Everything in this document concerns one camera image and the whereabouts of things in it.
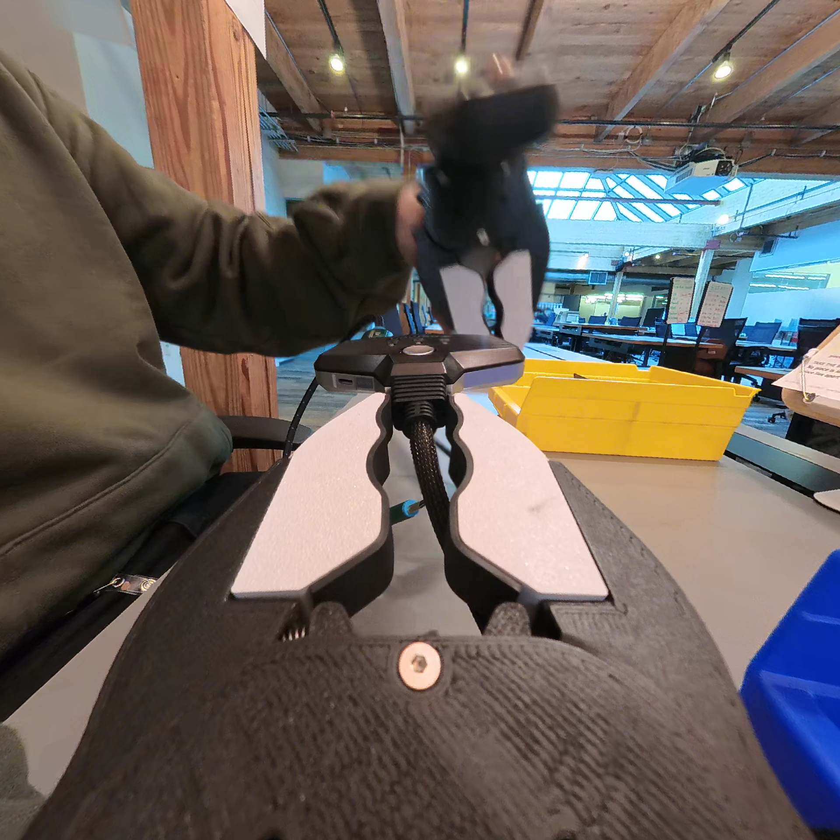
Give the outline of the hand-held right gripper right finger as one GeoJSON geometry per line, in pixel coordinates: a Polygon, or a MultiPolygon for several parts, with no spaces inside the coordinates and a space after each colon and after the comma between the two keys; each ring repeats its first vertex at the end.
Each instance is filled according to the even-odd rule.
{"type": "Polygon", "coordinates": [[[551,606],[609,602],[594,550],[545,454],[471,397],[456,394],[451,405],[446,580],[479,630],[507,603],[523,606],[539,634],[557,634],[551,606]]]}

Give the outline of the person's olive hoodie torso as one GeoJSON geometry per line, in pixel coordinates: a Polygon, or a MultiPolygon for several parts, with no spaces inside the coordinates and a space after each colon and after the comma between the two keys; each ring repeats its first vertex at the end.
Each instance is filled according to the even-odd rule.
{"type": "Polygon", "coordinates": [[[2,658],[232,452],[165,371],[144,257],[208,201],[2,57],[2,658]]]}

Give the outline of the blue plastic bin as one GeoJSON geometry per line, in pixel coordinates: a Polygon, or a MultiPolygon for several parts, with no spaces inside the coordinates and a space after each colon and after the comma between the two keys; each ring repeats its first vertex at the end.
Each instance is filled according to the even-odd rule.
{"type": "Polygon", "coordinates": [[[839,830],[839,552],[746,668],[740,695],[782,789],[819,834],[839,830]]]}

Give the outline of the person's left forearm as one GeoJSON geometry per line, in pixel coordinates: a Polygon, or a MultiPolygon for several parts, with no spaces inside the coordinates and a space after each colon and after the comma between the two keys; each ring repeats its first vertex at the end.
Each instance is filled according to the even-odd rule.
{"type": "Polygon", "coordinates": [[[331,185],[292,217],[193,204],[143,258],[160,337],[191,350],[292,356],[385,314],[413,271],[395,242],[404,183],[331,185]]]}

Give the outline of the white paper sheet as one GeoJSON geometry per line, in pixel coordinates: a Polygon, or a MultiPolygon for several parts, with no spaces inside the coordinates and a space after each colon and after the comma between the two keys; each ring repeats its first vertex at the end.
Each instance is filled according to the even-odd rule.
{"type": "Polygon", "coordinates": [[[777,382],[783,403],[792,411],[816,417],[838,416],[839,337],[838,332],[814,350],[777,382]]]}

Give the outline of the grey desk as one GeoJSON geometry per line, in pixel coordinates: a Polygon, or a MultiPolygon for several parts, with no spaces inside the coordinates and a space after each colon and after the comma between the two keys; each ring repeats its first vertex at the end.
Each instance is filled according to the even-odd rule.
{"type": "MultiPolygon", "coordinates": [[[[713,636],[731,680],[746,666],[826,557],[838,513],[738,461],[550,453],[653,552],[713,636]]],[[[124,638],[155,588],[128,608],[2,723],[24,746],[29,782],[49,795],[84,732],[124,638]]],[[[477,634],[445,582],[427,514],[395,530],[389,588],[353,618],[361,634],[477,634]]]]}

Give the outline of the skylight window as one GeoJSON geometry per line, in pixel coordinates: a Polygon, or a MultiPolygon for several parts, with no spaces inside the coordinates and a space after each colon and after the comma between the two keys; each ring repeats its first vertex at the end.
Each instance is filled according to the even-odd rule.
{"type": "Polygon", "coordinates": [[[734,176],[669,192],[669,179],[661,173],[547,167],[529,169],[528,180],[547,219],[655,224],[680,219],[697,209],[718,207],[723,199],[759,181],[734,176]]]}

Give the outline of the ceiling projector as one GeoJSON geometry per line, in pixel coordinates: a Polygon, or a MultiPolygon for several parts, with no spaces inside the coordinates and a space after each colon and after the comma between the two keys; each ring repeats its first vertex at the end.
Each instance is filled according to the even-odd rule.
{"type": "Polygon", "coordinates": [[[739,171],[732,157],[719,150],[700,150],[668,175],[664,193],[699,196],[729,182],[739,171]]]}

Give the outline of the background office desks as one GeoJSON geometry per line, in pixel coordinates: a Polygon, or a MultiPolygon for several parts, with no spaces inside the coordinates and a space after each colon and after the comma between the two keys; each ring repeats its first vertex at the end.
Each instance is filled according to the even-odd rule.
{"type": "Polygon", "coordinates": [[[537,324],[531,341],[548,343],[604,361],[663,366],[675,371],[735,382],[757,382],[770,376],[770,363],[782,362],[782,373],[799,363],[838,327],[837,319],[803,319],[788,340],[773,322],[748,326],[744,318],[726,318],[717,328],[684,324],[688,335],[658,322],[654,329],[607,328],[605,324],[537,324]]]}

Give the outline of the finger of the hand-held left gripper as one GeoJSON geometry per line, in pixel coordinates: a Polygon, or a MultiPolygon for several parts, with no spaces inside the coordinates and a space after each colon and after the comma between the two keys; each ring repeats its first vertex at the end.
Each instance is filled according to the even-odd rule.
{"type": "Polygon", "coordinates": [[[486,337],[484,318],[487,288],[482,275],[466,266],[452,265],[440,270],[448,307],[448,329],[452,333],[486,337]]]}
{"type": "Polygon", "coordinates": [[[532,331],[532,264],[527,250],[511,252],[492,272],[492,300],[497,314],[496,335],[524,348],[532,331]]]}

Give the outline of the thin black cable green plug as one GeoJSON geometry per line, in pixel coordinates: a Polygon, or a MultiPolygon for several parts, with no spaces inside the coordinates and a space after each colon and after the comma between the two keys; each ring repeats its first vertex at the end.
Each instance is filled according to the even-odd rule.
{"type": "MultiPolygon", "coordinates": [[[[282,457],[284,459],[287,459],[291,455],[295,444],[300,444],[303,441],[303,437],[300,432],[301,420],[308,410],[308,406],[318,388],[318,381],[315,377],[313,377],[308,383],[306,391],[301,394],[301,399],[298,401],[296,411],[288,422],[289,428],[286,432],[286,442],[283,444],[282,449],[282,457]]],[[[391,523],[397,524],[413,518],[423,508],[425,508],[425,500],[422,499],[408,499],[404,500],[400,505],[391,506],[391,523]]]]}

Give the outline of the black hub device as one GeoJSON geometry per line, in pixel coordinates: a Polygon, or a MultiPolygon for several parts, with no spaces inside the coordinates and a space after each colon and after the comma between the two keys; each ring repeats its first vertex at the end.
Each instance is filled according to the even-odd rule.
{"type": "Polygon", "coordinates": [[[339,343],[316,359],[314,374],[327,392],[441,403],[464,389],[513,383],[525,361],[518,346],[488,335],[407,335],[339,343]]]}

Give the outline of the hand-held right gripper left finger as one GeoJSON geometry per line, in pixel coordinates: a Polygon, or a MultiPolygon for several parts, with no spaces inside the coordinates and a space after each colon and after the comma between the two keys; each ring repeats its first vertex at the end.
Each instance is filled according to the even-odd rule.
{"type": "Polygon", "coordinates": [[[392,581],[390,408],[381,393],[353,404],[287,463],[230,590],[236,600],[325,602],[351,616],[392,581]]]}

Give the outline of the wooden post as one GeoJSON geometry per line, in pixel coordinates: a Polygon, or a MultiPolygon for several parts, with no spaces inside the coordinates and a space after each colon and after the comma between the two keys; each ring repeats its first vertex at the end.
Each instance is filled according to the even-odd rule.
{"type": "MultiPolygon", "coordinates": [[[[256,47],[225,1],[132,1],[154,167],[247,213],[266,209],[256,47]]],[[[216,414],[279,417],[277,367],[181,350],[185,385],[216,414]]]]}

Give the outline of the standing whiteboard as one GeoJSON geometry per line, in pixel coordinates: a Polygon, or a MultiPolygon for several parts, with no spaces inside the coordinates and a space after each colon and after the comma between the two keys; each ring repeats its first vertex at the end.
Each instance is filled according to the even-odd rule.
{"type": "Polygon", "coordinates": [[[732,293],[731,283],[708,280],[702,291],[696,315],[697,327],[719,329],[726,317],[732,293]]]}
{"type": "Polygon", "coordinates": [[[695,279],[692,276],[677,276],[670,279],[665,322],[668,325],[683,324],[690,320],[695,296],[695,279]]]}

